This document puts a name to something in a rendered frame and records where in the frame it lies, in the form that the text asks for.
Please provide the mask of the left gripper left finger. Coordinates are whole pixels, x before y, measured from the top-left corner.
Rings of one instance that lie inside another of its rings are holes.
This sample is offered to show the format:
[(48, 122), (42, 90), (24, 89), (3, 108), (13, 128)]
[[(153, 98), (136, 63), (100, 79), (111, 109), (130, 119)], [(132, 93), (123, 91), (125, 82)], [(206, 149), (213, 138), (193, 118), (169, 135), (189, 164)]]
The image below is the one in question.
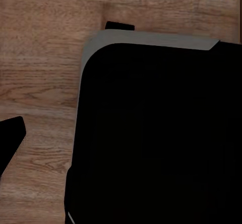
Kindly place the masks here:
[(0, 122), (0, 176), (26, 135), (21, 116)]

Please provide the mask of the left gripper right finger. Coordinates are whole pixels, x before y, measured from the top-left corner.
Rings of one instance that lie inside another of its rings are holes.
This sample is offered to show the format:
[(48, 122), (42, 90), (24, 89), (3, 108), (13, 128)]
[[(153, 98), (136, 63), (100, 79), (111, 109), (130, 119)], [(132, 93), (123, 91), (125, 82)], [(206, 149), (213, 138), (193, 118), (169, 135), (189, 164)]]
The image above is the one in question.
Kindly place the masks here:
[(242, 157), (242, 118), (231, 116), (227, 124), (226, 134)]

